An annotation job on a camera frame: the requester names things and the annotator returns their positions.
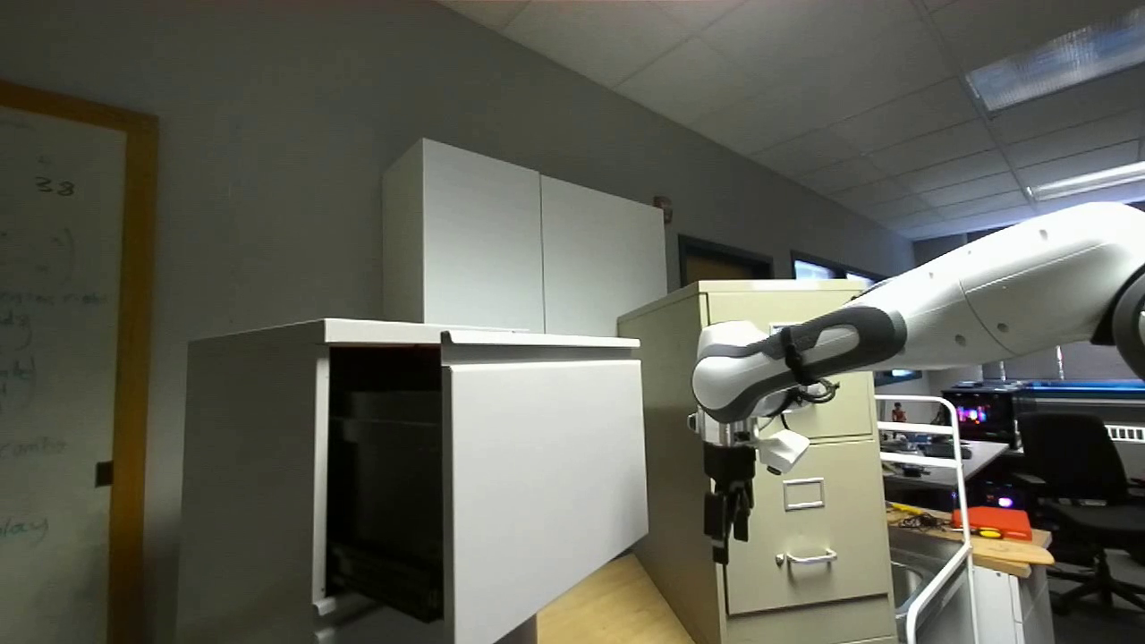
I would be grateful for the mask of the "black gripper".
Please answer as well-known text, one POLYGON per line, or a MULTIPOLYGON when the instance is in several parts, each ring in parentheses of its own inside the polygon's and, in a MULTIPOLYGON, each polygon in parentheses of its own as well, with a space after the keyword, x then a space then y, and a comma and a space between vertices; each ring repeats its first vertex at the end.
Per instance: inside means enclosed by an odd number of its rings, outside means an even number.
POLYGON ((705 477, 717 485, 719 495, 705 495, 705 532, 711 542, 749 542, 749 519, 754 507, 753 481, 754 481, 754 445, 745 421, 700 421, 705 438, 705 477))

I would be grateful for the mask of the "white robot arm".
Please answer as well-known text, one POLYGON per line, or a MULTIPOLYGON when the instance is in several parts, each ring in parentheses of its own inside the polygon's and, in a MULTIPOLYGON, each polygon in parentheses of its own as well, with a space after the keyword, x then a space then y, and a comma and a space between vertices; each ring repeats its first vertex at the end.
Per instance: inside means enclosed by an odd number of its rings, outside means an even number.
POLYGON ((780 331, 719 321, 697 336, 689 392, 705 438, 705 536, 749 536, 759 426, 825 406, 838 373, 957 369, 1113 343, 1145 377, 1145 216, 1090 200, 1039 216, 892 276, 780 331))

